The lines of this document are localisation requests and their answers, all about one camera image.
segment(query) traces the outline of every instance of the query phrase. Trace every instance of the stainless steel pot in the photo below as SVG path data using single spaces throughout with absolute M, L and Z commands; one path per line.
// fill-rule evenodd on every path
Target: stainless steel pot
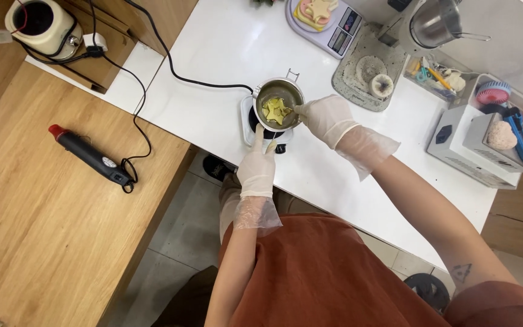
M 490 41 L 487 35 L 463 33 L 456 0 L 427 0 L 411 19 L 411 36 L 422 47 L 434 49 L 458 38 Z
M 290 73 L 296 76 L 295 80 L 288 78 Z M 276 122 L 269 122 L 263 115 L 263 104 L 273 98 L 284 99 L 284 105 L 292 109 L 297 105 L 304 104 L 304 95 L 296 84 L 299 76 L 300 74 L 294 74 L 294 72 L 288 70 L 285 78 L 270 78 L 253 90 L 253 111 L 266 130 L 274 132 L 286 131 L 300 124 L 300 117 L 295 112 L 286 115 L 281 125 Z

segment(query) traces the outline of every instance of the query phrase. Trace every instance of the hand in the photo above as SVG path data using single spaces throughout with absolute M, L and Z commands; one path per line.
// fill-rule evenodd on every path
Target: hand
M 294 111 L 310 132 L 333 150 L 344 134 L 358 125 L 346 100 L 335 94 L 296 106 Z
M 241 183 L 241 197 L 258 196 L 269 197 L 272 195 L 275 175 L 274 150 L 277 143 L 270 142 L 265 153 L 263 146 L 263 127 L 256 126 L 256 140 L 248 154 L 243 157 L 237 178 Z

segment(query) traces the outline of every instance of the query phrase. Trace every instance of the forearm tattoo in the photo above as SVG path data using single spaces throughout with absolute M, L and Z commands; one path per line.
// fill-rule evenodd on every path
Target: forearm tattoo
M 471 271 L 471 264 L 466 265 L 457 265 L 453 267 L 453 270 L 451 270 L 451 276 L 461 282 L 462 284 L 465 283 L 465 278 L 467 275 L 469 275 Z

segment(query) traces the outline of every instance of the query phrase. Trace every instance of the rust orange shirt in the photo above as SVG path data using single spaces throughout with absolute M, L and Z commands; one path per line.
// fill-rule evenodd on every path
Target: rust orange shirt
M 257 241 L 256 265 L 231 326 L 523 327 L 521 286 L 470 287 L 440 316 L 342 219 L 317 213 L 281 219 L 283 227 Z

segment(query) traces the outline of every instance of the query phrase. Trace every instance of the black sneaker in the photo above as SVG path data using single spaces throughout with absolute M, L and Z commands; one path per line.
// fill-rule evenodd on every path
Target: black sneaker
M 231 166 L 230 163 L 227 163 L 213 155 L 208 155 L 203 159 L 203 169 L 207 175 L 222 182 L 225 175 L 233 173 L 233 170 L 227 167 L 228 165 Z

